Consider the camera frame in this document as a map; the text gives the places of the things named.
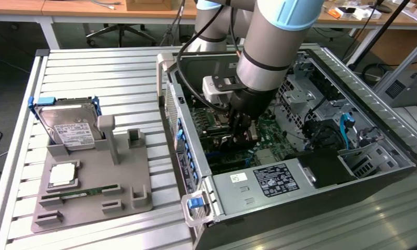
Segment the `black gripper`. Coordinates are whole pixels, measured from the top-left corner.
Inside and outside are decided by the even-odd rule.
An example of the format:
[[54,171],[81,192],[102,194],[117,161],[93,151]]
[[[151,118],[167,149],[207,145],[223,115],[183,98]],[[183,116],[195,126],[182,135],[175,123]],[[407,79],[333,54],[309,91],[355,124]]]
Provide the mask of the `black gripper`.
[[253,147],[261,139],[258,133],[258,118],[266,111],[277,89],[254,91],[241,89],[230,97],[229,137],[225,142],[225,151],[235,152]]

